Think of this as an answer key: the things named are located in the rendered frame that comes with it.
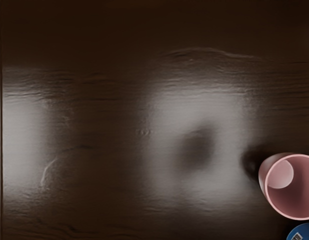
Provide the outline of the pink cup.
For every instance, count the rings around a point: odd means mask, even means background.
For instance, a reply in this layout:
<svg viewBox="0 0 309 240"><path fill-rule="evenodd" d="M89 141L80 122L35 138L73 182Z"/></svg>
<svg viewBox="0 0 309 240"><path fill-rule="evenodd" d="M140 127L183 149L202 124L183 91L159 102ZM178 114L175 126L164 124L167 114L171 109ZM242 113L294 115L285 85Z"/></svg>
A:
<svg viewBox="0 0 309 240"><path fill-rule="evenodd" d="M266 158L259 167L258 182L279 214L309 220L309 155L284 152Z"/></svg>

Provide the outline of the blue cup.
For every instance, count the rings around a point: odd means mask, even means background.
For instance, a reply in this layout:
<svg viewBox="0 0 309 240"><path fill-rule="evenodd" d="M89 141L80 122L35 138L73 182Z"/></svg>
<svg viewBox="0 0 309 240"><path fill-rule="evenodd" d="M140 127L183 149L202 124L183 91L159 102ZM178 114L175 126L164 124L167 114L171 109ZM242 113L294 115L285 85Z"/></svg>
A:
<svg viewBox="0 0 309 240"><path fill-rule="evenodd" d="M309 222L293 228L287 235L286 240L309 240Z"/></svg>

